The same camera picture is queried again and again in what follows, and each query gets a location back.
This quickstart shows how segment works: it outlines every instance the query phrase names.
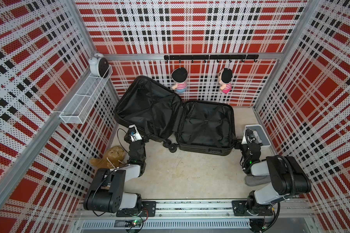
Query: floor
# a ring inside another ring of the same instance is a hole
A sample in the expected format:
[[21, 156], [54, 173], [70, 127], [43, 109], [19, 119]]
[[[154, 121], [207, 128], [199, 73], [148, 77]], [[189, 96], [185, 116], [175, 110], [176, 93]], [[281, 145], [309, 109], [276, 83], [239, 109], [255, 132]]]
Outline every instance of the floor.
[[[242, 138], [243, 128], [258, 121], [250, 108], [234, 108], [236, 137]], [[119, 139], [126, 150], [124, 132]], [[169, 139], [176, 142], [175, 136]], [[119, 145], [115, 136], [112, 146]], [[216, 156], [177, 150], [171, 153], [160, 142], [145, 144], [146, 169], [141, 177], [125, 183], [124, 191], [140, 193], [143, 199], [224, 199], [246, 198], [250, 191], [264, 186], [245, 185], [245, 173], [239, 164], [240, 150], [233, 149], [227, 156]], [[261, 150], [261, 158], [271, 156], [269, 148]]]

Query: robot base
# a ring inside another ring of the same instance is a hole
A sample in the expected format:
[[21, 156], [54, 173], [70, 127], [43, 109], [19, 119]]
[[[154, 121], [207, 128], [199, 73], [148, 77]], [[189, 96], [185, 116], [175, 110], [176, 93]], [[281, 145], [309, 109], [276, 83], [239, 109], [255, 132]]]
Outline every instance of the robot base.
[[[252, 216], [246, 211], [245, 206], [246, 206], [246, 201], [232, 201], [233, 214], [235, 216]], [[257, 216], [273, 215], [270, 205], [255, 206], [252, 208], [251, 212], [258, 214]]]
[[[147, 213], [144, 210], [147, 209], [148, 210], [148, 217], [154, 217], [156, 215], [156, 202], [155, 201], [142, 201], [141, 204], [143, 205], [141, 207], [141, 213], [138, 215], [140, 217], [146, 218], [147, 217]], [[117, 211], [117, 217], [130, 217], [130, 215], [126, 214], [126, 212], [132, 212], [130, 211], [132, 209], [121, 209]]]

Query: metal rail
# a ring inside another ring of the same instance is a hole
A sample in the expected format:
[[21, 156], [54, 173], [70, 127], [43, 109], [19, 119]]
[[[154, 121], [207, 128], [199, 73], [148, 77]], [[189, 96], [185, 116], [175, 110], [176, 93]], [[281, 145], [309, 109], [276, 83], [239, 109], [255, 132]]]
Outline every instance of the metal rail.
[[165, 56], [259, 55], [258, 59], [281, 59], [283, 53], [184, 53], [184, 54], [104, 54], [108, 61], [165, 60]]
[[[194, 222], [197, 220], [212, 222], [263, 218], [263, 216], [234, 216], [232, 201], [236, 200], [246, 199], [154, 199], [145, 201], [157, 202], [156, 215], [149, 218], [153, 222], [176, 222], [179, 220], [183, 222]], [[314, 217], [313, 209], [305, 199], [293, 198], [282, 201], [280, 204], [280, 218]], [[75, 222], [70, 232], [79, 233], [84, 229], [90, 229], [91, 226], [94, 226], [94, 230], [105, 229], [104, 227], [117, 229], [113, 227], [116, 223], [132, 219], [132, 217], [116, 217], [115, 214], [110, 213], [97, 217], [92, 211], [84, 210], [83, 205], [79, 204], [74, 219]]]

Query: brown plush toy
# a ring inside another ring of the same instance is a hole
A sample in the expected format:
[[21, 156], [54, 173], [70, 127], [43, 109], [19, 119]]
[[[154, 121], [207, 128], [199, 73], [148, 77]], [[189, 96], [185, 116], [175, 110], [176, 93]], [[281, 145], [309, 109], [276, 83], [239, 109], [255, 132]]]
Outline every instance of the brown plush toy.
[[91, 158], [89, 163], [99, 168], [116, 168], [122, 166], [122, 161], [126, 156], [126, 152], [118, 146], [112, 147], [104, 153], [103, 158]]

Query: gray cloth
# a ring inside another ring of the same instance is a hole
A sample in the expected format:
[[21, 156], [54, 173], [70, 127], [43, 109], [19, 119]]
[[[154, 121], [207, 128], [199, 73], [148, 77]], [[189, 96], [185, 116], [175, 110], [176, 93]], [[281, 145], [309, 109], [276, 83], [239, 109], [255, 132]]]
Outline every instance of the gray cloth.
[[270, 183], [270, 176], [245, 176], [245, 184], [247, 186], [257, 186], [260, 184]]

